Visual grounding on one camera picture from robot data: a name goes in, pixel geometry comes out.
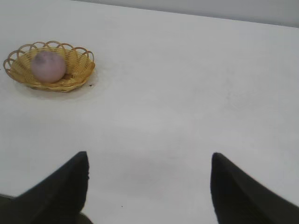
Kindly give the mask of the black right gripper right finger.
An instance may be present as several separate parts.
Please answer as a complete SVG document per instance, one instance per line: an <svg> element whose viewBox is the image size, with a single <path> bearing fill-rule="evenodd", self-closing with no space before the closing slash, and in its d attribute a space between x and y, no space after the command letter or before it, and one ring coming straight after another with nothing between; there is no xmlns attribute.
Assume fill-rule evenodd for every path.
<svg viewBox="0 0 299 224"><path fill-rule="evenodd" d="M210 191L220 224L297 224L299 208L213 153Z"/></svg>

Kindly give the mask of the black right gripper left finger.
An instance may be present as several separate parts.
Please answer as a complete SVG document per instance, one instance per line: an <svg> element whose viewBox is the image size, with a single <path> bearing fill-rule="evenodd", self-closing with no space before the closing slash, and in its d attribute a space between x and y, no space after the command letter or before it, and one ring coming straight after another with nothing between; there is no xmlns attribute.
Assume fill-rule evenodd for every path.
<svg viewBox="0 0 299 224"><path fill-rule="evenodd" d="M78 152L64 165L19 196L0 196L2 224L90 224L82 213L89 181L89 161Z"/></svg>

